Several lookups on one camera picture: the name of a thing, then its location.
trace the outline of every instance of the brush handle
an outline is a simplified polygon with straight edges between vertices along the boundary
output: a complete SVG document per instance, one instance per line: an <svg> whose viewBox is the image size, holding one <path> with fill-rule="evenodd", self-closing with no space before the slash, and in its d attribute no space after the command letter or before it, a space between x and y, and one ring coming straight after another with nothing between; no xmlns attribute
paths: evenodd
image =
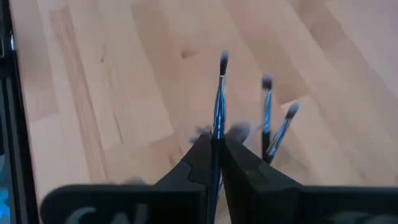
<svg viewBox="0 0 398 224"><path fill-rule="evenodd" d="M210 189L207 193L207 203L210 209L208 222L209 224L214 224L216 217L216 208L218 202L218 191L220 189L220 179L221 179L221 164L220 164L220 154L225 147L224 139L212 139L211 140L211 182Z"/></svg>
<svg viewBox="0 0 398 224"><path fill-rule="evenodd" d="M270 137L271 137L271 135L270 135L269 132L267 132L267 133L262 132L262 136L261 136L261 141L262 141L262 145L261 145L261 147L262 147L262 154L261 154L261 156L262 156L262 160L263 160L263 161L266 161L267 163L270 162L270 161L267 159L267 149L268 149L268 147L269 147Z"/></svg>

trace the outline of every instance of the makeup brush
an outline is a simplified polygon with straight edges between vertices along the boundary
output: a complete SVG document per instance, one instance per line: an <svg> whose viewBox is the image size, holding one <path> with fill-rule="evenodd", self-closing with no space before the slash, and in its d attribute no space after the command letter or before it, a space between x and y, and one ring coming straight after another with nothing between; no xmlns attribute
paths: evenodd
<svg viewBox="0 0 398 224"><path fill-rule="evenodd" d="M265 94L264 98L264 124L262 129L262 159L266 158L266 151L271 140L270 123L271 123L271 101L272 101L272 77L264 74L262 77L262 90Z"/></svg>
<svg viewBox="0 0 398 224"><path fill-rule="evenodd" d="M222 139L224 137L225 127L225 93L224 93L224 82L226 67L228 65L228 51L224 50L220 57L220 77L218 80L217 97L214 108L214 120L213 120L213 139Z"/></svg>
<svg viewBox="0 0 398 224"><path fill-rule="evenodd" d="M221 180L221 166L220 166L220 154L224 142L224 128L225 128L225 93L224 83L226 75L226 67L228 65L228 51L224 50L220 57L220 77L218 80L217 97L214 108L214 120L213 120L213 131L211 135L211 182L210 189L208 192L207 203L208 203L208 221L207 223L214 223L216 217L216 208L218 201L218 191L222 183Z"/></svg>
<svg viewBox="0 0 398 224"><path fill-rule="evenodd" d="M296 115L297 111L299 110L299 103L294 103L292 104L289 109L287 110L284 122L282 123L282 126L279 128L278 132L275 134L275 136L272 138L269 147L266 151L266 156L264 158L264 161L267 163L271 163L273 160L276 151L278 150L278 147L280 143L282 142L285 133L287 129L290 126L290 123L292 122L294 116Z"/></svg>

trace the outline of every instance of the light wood surface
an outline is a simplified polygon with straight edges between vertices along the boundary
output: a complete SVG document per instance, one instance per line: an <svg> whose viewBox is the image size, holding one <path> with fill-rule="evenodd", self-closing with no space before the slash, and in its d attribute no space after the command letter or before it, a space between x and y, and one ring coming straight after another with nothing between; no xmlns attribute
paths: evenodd
<svg viewBox="0 0 398 224"><path fill-rule="evenodd" d="M154 183L212 121L301 109L273 166L303 184L398 183L394 0L11 0L37 197L70 183ZM259 135L248 141L259 153ZM228 223L224 199L218 219Z"/></svg>

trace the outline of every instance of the brush bristles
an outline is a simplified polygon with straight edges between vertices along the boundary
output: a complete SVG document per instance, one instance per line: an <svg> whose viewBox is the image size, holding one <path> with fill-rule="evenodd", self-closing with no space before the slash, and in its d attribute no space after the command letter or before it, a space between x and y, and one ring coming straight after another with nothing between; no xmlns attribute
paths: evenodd
<svg viewBox="0 0 398 224"><path fill-rule="evenodd" d="M272 76L264 74L262 76L262 89L263 90L271 90L272 89L272 81L273 81Z"/></svg>
<svg viewBox="0 0 398 224"><path fill-rule="evenodd" d="M287 110L286 113L286 119L292 119L294 115L296 115L297 111L299 110L300 104L299 103L294 103L292 104L289 109Z"/></svg>
<svg viewBox="0 0 398 224"><path fill-rule="evenodd" d="M251 124L248 122L235 123L231 126L226 136L242 144L250 135L251 129Z"/></svg>
<svg viewBox="0 0 398 224"><path fill-rule="evenodd" d="M226 67L228 65L229 53L227 50L223 50L220 57L220 75L225 75Z"/></svg>

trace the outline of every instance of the wood grain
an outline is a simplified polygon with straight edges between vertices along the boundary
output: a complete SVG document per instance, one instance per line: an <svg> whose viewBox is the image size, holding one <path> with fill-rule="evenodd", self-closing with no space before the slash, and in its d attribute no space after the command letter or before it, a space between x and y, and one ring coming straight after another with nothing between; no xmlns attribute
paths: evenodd
<svg viewBox="0 0 398 224"><path fill-rule="evenodd" d="M11 0L38 198L154 183L210 124L229 50L227 127L301 109L273 166L303 184L398 183L394 0ZM260 153L260 132L245 142ZM224 195L217 214L229 223Z"/></svg>

